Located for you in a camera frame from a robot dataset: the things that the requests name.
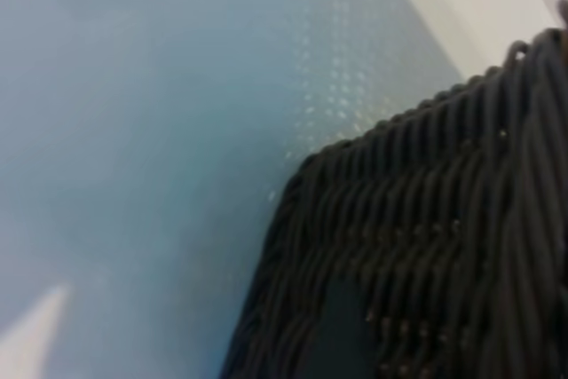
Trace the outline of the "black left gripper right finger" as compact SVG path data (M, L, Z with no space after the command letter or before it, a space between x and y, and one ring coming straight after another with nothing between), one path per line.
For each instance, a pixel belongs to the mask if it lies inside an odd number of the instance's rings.
M355 283L347 282L346 290L346 377L374 378L375 343L366 321L364 298Z

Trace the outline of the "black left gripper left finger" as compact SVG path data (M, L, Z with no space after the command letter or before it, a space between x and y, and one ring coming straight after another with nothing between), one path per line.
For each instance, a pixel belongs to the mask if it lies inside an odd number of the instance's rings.
M305 361L305 378L339 378L343 372L342 298L343 284L332 282L327 288L316 335Z

